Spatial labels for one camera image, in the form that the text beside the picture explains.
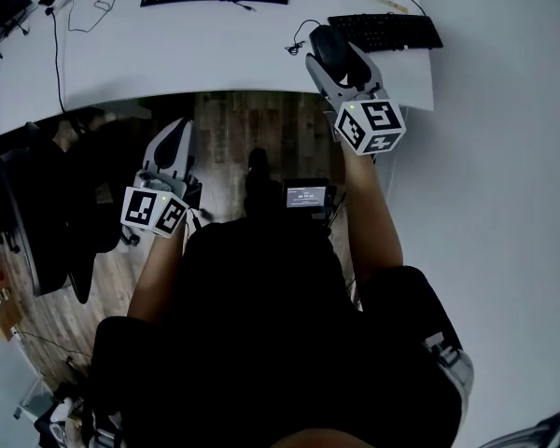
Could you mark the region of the small black screen device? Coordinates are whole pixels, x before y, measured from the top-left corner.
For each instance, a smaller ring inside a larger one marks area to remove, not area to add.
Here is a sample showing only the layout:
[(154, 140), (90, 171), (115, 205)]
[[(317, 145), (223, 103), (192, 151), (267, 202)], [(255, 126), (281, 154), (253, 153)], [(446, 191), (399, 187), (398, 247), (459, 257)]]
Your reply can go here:
[(329, 180), (327, 178), (293, 178), (283, 181), (286, 209), (321, 210), (327, 206)]

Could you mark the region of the person's right forearm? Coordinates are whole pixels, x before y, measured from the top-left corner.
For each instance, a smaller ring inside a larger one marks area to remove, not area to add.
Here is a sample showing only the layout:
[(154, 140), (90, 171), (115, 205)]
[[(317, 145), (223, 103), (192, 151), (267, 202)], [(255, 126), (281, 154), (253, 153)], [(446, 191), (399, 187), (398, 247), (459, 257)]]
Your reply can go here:
[(383, 269), (401, 266), (403, 253), (371, 157), (358, 156), (346, 143), (341, 147), (351, 260), (363, 284)]

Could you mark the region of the black office chair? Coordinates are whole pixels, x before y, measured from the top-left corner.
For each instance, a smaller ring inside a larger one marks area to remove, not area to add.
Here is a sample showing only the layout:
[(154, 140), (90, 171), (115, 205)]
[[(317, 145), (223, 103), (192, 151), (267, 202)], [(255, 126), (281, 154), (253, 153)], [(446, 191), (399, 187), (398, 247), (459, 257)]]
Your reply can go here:
[(94, 260), (118, 244), (124, 186), (118, 151), (103, 133), (84, 133), (62, 150), (36, 124), (25, 145), (2, 156), (0, 177), (40, 297), (71, 287), (86, 303)]

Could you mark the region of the black computer mouse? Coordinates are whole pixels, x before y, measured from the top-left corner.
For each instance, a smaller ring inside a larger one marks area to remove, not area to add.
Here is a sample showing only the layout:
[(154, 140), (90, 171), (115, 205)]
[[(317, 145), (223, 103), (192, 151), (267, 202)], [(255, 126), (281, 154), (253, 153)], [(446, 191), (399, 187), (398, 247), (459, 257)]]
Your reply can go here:
[(343, 36), (329, 25), (317, 26), (309, 35), (314, 56), (325, 66), (342, 67), (346, 62), (347, 45)]

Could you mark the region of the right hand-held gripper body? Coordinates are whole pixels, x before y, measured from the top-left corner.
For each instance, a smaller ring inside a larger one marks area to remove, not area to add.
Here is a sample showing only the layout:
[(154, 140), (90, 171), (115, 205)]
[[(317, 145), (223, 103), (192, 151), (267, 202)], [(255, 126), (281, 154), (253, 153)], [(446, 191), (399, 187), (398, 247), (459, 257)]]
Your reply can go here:
[(324, 97), (330, 106), (327, 117), (334, 140), (346, 143), (358, 156), (389, 152), (406, 133), (399, 105), (381, 83), (359, 88), (330, 84)]

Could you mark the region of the person's black shoe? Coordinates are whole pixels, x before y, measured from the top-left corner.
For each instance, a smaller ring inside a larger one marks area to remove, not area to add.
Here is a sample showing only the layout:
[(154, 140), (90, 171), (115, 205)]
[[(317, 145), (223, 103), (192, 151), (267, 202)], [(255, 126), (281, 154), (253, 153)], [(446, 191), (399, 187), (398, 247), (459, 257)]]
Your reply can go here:
[(270, 175), (267, 153), (264, 148), (254, 148), (248, 158), (245, 178), (245, 211), (248, 216), (261, 213), (270, 201)]

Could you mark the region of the compact black keyboard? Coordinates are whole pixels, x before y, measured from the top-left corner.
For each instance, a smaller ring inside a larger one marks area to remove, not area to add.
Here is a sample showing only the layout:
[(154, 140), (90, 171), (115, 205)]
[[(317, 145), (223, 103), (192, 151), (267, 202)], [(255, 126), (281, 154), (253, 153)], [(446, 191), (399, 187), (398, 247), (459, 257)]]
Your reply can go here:
[(443, 43), (428, 16), (355, 14), (328, 17), (329, 25), (366, 53), (406, 49), (441, 49)]

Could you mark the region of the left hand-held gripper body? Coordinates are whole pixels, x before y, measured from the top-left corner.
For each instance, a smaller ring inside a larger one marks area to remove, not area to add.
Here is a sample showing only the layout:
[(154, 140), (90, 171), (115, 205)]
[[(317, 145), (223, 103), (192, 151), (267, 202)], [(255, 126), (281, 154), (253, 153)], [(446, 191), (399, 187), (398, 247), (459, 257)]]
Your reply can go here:
[(140, 170), (125, 190), (120, 222), (130, 229), (171, 238), (186, 221), (187, 212), (199, 208), (201, 193), (202, 183), (193, 175), (183, 181)]

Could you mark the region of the person's left forearm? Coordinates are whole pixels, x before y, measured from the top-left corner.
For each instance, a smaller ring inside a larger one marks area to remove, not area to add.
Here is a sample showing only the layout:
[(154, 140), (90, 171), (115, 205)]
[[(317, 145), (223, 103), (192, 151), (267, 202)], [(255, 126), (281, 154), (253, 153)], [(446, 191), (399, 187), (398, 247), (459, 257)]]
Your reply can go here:
[(174, 297), (184, 235), (185, 229), (180, 228), (170, 238), (154, 238), (131, 298), (128, 317), (148, 323), (160, 323), (165, 318)]

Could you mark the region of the person's black clothing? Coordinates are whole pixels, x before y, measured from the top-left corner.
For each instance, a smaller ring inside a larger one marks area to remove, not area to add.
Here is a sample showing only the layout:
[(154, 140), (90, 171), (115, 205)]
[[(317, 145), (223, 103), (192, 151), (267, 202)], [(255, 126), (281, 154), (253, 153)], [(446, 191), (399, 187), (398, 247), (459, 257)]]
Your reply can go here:
[(307, 428), (451, 448), (462, 399), (427, 338), (459, 340), (425, 276), (382, 269), (350, 301), (318, 228), (249, 218), (189, 238), (161, 323), (102, 321), (91, 405), (128, 448), (270, 448)]

